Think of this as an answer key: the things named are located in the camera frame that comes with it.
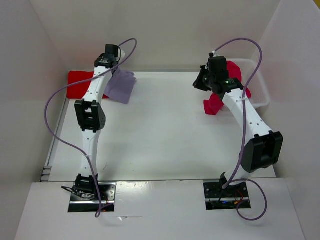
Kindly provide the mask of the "magenta t shirt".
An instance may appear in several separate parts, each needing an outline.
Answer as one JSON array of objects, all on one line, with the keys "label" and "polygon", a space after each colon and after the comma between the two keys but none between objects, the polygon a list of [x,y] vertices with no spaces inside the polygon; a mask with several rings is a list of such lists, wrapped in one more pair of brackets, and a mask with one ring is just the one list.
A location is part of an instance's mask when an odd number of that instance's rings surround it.
[{"label": "magenta t shirt", "polygon": [[[242,82],[242,72],[236,63],[228,60],[226,68],[231,78],[237,78]],[[203,106],[206,115],[216,115],[224,107],[224,103],[220,100],[218,95],[212,93],[209,99],[203,101]]]}]

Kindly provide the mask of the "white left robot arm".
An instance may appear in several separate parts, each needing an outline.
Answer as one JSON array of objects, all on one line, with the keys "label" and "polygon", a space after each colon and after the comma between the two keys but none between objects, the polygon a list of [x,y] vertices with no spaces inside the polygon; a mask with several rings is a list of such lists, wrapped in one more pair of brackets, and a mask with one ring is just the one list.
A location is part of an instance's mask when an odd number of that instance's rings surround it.
[{"label": "white left robot arm", "polygon": [[82,133],[82,150],[79,174],[75,180],[75,191],[85,197],[98,197],[95,181],[98,178],[97,152],[98,140],[106,124],[106,115],[101,101],[107,83],[113,76],[112,69],[120,62],[122,51],[118,45],[106,44],[105,52],[94,62],[93,80],[81,100],[76,100],[74,107],[77,122]]}]

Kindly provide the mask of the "lilac t shirt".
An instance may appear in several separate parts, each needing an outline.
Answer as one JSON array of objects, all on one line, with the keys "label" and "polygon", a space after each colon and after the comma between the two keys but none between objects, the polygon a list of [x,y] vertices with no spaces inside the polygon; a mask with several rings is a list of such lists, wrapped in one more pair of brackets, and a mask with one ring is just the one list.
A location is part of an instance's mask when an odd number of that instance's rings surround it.
[{"label": "lilac t shirt", "polygon": [[118,68],[108,81],[104,95],[113,101],[127,105],[136,82],[136,76],[132,71]]}]

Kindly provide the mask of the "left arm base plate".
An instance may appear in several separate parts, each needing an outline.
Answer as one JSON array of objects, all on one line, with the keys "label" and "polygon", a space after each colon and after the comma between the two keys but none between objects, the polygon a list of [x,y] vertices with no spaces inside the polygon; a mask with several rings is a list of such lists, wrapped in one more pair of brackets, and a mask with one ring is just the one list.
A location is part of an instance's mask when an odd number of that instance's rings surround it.
[{"label": "left arm base plate", "polygon": [[[114,212],[116,199],[116,182],[99,182],[102,210],[101,212]],[[89,213],[99,209],[99,198],[93,193],[75,190],[73,187],[62,187],[70,192],[69,213]]]}]

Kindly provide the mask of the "red t shirt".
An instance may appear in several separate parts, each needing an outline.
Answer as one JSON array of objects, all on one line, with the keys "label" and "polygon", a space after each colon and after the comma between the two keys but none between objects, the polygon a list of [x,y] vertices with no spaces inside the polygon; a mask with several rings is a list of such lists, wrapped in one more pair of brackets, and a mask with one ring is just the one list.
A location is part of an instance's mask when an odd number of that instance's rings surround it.
[{"label": "red t shirt", "polygon": [[[70,71],[68,73],[68,85],[91,79],[93,76],[93,71]],[[66,97],[69,100],[85,99],[85,94],[89,90],[90,84],[91,81],[86,81],[84,83],[69,86],[66,90]]]}]

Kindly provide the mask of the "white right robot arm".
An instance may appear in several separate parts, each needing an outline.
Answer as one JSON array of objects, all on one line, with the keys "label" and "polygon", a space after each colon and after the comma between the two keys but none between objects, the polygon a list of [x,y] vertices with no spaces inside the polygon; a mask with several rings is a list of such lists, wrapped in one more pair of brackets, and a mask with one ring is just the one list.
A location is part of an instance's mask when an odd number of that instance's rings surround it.
[{"label": "white right robot arm", "polygon": [[255,171],[278,162],[283,135],[262,120],[247,96],[246,86],[238,78],[230,77],[225,57],[210,53],[207,64],[200,66],[193,87],[216,94],[243,131],[238,162],[234,169],[221,175],[223,189],[244,182]]}]

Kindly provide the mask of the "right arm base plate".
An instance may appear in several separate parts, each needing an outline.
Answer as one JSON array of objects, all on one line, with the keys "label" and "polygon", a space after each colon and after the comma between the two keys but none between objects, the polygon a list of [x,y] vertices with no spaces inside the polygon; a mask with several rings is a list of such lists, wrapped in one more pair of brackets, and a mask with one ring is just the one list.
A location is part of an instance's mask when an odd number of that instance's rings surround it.
[{"label": "right arm base plate", "polygon": [[238,204],[240,204],[239,209],[251,208],[245,182],[222,189],[222,185],[218,180],[207,180],[203,182],[203,190],[207,211],[233,210],[237,208]]}]

